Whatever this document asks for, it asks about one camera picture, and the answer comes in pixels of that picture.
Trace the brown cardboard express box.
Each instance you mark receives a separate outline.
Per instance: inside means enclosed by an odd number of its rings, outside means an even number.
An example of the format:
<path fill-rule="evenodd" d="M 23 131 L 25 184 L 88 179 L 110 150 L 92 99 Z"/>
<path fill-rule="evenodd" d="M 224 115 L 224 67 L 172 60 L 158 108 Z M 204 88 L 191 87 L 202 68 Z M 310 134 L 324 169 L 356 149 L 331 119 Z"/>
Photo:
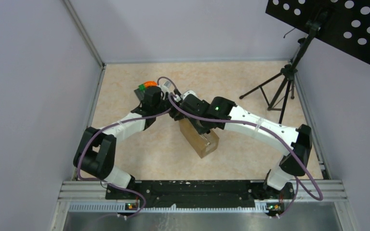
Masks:
<path fill-rule="evenodd" d="M 180 120 L 179 128 L 182 135 L 201 159 L 218 148 L 220 139 L 213 130 L 210 130 L 208 134 L 198 134 L 188 119 Z"/>

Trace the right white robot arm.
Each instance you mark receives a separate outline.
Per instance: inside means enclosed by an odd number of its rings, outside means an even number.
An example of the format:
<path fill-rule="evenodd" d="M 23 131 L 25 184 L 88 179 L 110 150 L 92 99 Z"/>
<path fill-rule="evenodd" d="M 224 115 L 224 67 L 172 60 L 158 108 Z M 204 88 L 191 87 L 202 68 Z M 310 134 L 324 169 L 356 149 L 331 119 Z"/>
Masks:
<path fill-rule="evenodd" d="M 225 130 L 234 131 L 250 136 L 254 139 L 265 142 L 273 146 L 274 148 L 277 148 L 278 146 L 282 145 L 283 147 L 281 148 L 281 150 L 287 151 L 284 155 L 287 157 L 293 157 L 294 162 L 298 164 L 299 169 L 304 171 L 304 174 L 309 177 L 309 180 L 311 181 L 315 189 L 318 192 L 320 192 L 318 184 L 316 183 L 312 175 L 309 173 L 303 162 L 299 159 L 299 157 L 296 155 L 293 149 L 282 139 L 282 137 L 279 136 L 279 134 L 282 133 L 283 130 L 282 127 L 276 125 L 274 130 L 266 128 L 264 126 L 266 120 L 263 119 L 262 117 L 259 118 L 258 124 L 244 120 L 224 120 L 224 119 L 204 118 L 192 115 L 181 109 L 179 106 L 177 106 L 176 102 L 174 101 L 175 97 L 173 96 L 173 94 L 169 94 L 168 99 L 176 110 L 178 110 L 180 113 L 187 117 L 210 123 L 224 124 Z M 284 185 L 292 178 L 295 178 L 298 184 L 301 185 L 306 192 L 308 193 L 310 192 L 309 189 L 304 186 L 304 184 L 301 182 L 300 179 L 298 179 L 297 176 L 293 176 L 285 172 L 280 166 L 277 166 L 272 168 L 268 176 L 266 177 L 265 184 L 263 185 L 264 194 L 269 198 L 277 198 L 282 193 Z"/>

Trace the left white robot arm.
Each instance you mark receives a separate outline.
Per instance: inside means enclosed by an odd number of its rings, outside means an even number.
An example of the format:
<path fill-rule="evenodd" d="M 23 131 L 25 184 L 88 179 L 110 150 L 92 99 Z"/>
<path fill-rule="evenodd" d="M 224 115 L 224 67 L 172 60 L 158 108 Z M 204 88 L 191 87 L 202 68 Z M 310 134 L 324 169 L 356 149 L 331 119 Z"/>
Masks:
<path fill-rule="evenodd" d="M 117 186 L 124 199 L 133 197 L 134 177 L 115 165 L 116 146 L 131 135 L 148 129 L 158 116 L 168 112 L 170 90 L 166 86 L 151 86 L 144 92 L 140 104 L 123 119 L 103 128 L 88 127 L 80 140 L 73 165 L 92 176 Z"/>

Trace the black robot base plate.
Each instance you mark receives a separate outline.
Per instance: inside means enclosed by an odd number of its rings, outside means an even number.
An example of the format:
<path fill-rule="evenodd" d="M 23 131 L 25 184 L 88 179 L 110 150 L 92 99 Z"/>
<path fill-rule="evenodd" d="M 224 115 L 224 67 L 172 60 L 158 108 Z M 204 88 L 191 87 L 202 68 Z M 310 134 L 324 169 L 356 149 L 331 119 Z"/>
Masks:
<path fill-rule="evenodd" d="M 146 201 L 146 208 L 248 208 L 265 200 L 292 199 L 288 182 L 278 191 L 262 180 L 136 180 L 128 192 L 107 187 L 107 200 Z"/>

